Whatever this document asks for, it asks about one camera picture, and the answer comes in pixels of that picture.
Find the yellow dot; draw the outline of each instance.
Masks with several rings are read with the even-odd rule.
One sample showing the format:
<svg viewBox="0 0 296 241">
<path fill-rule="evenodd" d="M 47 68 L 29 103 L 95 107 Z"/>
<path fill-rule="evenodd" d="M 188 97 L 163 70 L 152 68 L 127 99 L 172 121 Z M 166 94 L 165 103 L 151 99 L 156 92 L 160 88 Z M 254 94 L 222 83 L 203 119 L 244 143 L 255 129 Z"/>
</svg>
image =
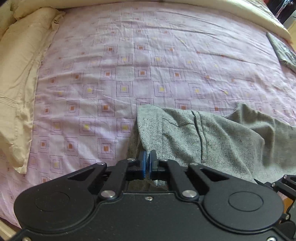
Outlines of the yellow dot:
<svg viewBox="0 0 296 241">
<path fill-rule="evenodd" d="M 128 125 L 122 125 L 122 130 L 128 131 Z"/>
<path fill-rule="evenodd" d="M 88 124 L 84 124 L 84 125 L 83 125 L 83 128 L 84 128 L 85 130 L 89 131 L 89 125 L 88 125 Z"/>
<path fill-rule="evenodd" d="M 54 168 L 58 168 L 59 167 L 59 163 L 56 161 L 54 162 Z"/>
</svg>

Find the square pattern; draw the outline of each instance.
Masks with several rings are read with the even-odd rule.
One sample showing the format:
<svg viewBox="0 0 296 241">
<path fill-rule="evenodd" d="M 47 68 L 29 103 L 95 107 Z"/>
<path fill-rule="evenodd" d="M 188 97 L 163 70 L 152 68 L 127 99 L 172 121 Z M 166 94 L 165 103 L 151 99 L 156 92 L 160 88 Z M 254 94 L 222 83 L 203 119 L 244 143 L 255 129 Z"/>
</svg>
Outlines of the square pattern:
<svg viewBox="0 0 296 241">
<path fill-rule="evenodd" d="M 90 165 L 93 165 L 95 163 L 96 163 L 96 160 L 94 160 L 94 159 L 79 158 L 80 168 L 89 167 Z"/>
<path fill-rule="evenodd" d="M 97 86 L 98 86 L 98 83 L 84 85 L 82 98 L 96 97 Z"/>
<path fill-rule="evenodd" d="M 153 82 L 155 97 L 171 97 L 170 84 L 168 82 Z"/>
<path fill-rule="evenodd" d="M 62 135 L 63 134 L 63 119 L 62 118 L 52 118 L 51 119 L 51 133 L 52 135 Z"/>
<path fill-rule="evenodd" d="M 115 116 L 115 100 L 99 99 L 98 116 Z"/>
<path fill-rule="evenodd" d="M 132 54 L 119 54 L 117 65 L 132 65 L 133 55 Z"/>
<path fill-rule="evenodd" d="M 140 52 L 140 53 L 148 53 L 148 44 L 147 43 L 134 43 L 134 49 L 135 53 Z"/>
<path fill-rule="evenodd" d="M 83 82 L 84 70 L 78 70 L 71 73 L 71 84 L 80 84 Z"/>
<path fill-rule="evenodd" d="M 151 80 L 150 67 L 135 67 L 136 80 Z"/>
<path fill-rule="evenodd" d="M 192 108 L 191 101 L 190 100 L 175 99 L 175 107 L 176 107 L 176 109 L 190 110 Z"/>
<path fill-rule="evenodd" d="M 104 54 L 116 54 L 117 53 L 117 45 L 105 45 Z"/>
<path fill-rule="evenodd" d="M 95 118 L 79 118 L 79 135 L 95 136 L 96 135 L 96 119 Z"/>
<path fill-rule="evenodd" d="M 68 86 L 57 87 L 56 100 L 66 99 Z"/>
<path fill-rule="evenodd" d="M 116 96 L 133 96 L 133 82 L 116 82 Z"/>
<path fill-rule="evenodd" d="M 67 156 L 78 156 L 78 138 L 65 137 L 64 152 L 65 152 L 65 155 Z"/>
<path fill-rule="evenodd" d="M 101 69 L 100 80 L 115 80 L 116 68 Z"/>
<path fill-rule="evenodd" d="M 38 152 L 49 153 L 49 137 L 39 137 Z"/>
<path fill-rule="evenodd" d="M 154 66 L 166 66 L 164 55 L 151 55 L 151 64 Z"/>
<path fill-rule="evenodd" d="M 50 155 L 50 171 L 53 173 L 64 174 L 62 156 Z"/>
<path fill-rule="evenodd" d="M 98 159 L 115 159 L 115 140 L 114 139 L 98 139 Z"/>
<path fill-rule="evenodd" d="M 185 81 L 184 71 L 182 69 L 170 68 L 170 78 L 173 81 Z"/>
<path fill-rule="evenodd" d="M 117 118 L 117 137 L 130 137 L 134 118 Z"/>
<path fill-rule="evenodd" d="M 79 116 L 79 100 L 67 101 L 66 116 Z"/>
<path fill-rule="evenodd" d="M 101 59 L 102 58 L 100 56 L 89 58 L 88 67 L 91 68 L 91 67 L 98 67 L 98 66 L 100 66 Z"/>
<path fill-rule="evenodd" d="M 205 94 L 203 87 L 200 84 L 188 84 L 192 98 L 204 99 Z"/>
<path fill-rule="evenodd" d="M 36 169 L 36 170 L 38 169 L 37 153 L 30 152 L 29 160 L 28 160 L 28 167 Z"/>
</svg>

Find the beige pillowcase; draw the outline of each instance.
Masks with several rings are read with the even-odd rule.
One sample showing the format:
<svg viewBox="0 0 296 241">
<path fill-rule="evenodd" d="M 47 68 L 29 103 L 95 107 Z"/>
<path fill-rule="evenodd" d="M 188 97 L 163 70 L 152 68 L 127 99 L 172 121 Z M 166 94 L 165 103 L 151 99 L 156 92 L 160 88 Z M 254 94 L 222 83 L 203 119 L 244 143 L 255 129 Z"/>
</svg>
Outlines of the beige pillowcase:
<svg viewBox="0 0 296 241">
<path fill-rule="evenodd" d="M 38 70 L 62 15 L 41 8 L 11 25 L 0 41 L 0 148 L 22 174 L 32 141 Z"/>
<path fill-rule="evenodd" d="M 10 25 L 16 22 L 13 12 L 10 11 L 10 0 L 0 6 L 0 39 Z"/>
</svg>

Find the bed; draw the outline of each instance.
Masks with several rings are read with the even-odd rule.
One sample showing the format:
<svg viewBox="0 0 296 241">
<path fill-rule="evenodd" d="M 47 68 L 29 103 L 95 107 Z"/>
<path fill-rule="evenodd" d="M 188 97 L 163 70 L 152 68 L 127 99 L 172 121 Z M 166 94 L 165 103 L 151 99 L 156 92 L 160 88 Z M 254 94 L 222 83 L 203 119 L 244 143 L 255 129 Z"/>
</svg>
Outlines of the bed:
<svg viewBox="0 0 296 241">
<path fill-rule="evenodd" d="M 178 3 L 64 11 L 39 69 L 26 174 L 0 150 L 0 217 L 16 226 L 23 190 L 126 158 L 140 105 L 228 115 L 245 102 L 296 125 L 296 75 L 280 65 L 267 25 Z"/>
</svg>

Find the pink bedsheet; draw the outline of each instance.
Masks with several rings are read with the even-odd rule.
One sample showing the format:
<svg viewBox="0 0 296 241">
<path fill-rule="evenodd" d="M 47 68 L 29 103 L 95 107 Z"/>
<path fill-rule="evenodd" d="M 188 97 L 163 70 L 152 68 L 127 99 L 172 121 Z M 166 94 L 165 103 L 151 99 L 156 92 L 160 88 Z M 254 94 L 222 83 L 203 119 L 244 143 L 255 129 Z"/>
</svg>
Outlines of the pink bedsheet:
<svg viewBox="0 0 296 241">
<path fill-rule="evenodd" d="M 28 172 L 0 161 L 0 216 L 13 224 L 24 189 L 125 158 L 142 104 L 227 115 L 241 101 L 296 124 L 295 74 L 257 25 L 157 2 L 66 12 L 39 72 Z"/>
</svg>

